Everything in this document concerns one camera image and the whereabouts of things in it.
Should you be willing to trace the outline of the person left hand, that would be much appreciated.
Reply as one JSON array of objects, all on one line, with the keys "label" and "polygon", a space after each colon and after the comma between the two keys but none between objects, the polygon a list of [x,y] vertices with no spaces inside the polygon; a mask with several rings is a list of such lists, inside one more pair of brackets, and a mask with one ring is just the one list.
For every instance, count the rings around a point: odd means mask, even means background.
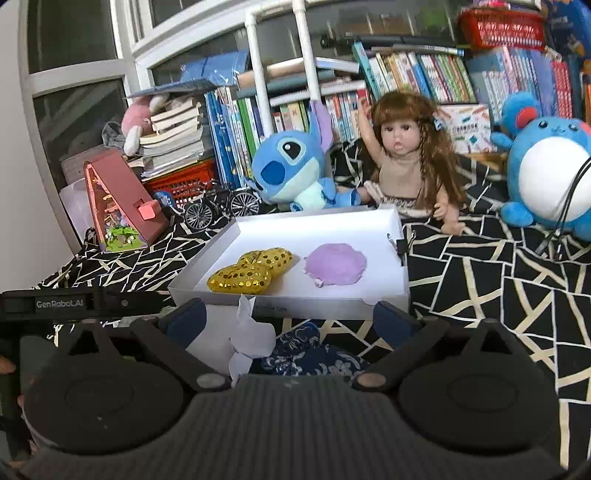
[{"label": "person left hand", "polygon": [[4,416],[22,414],[28,377],[20,362],[1,356],[1,411]]}]

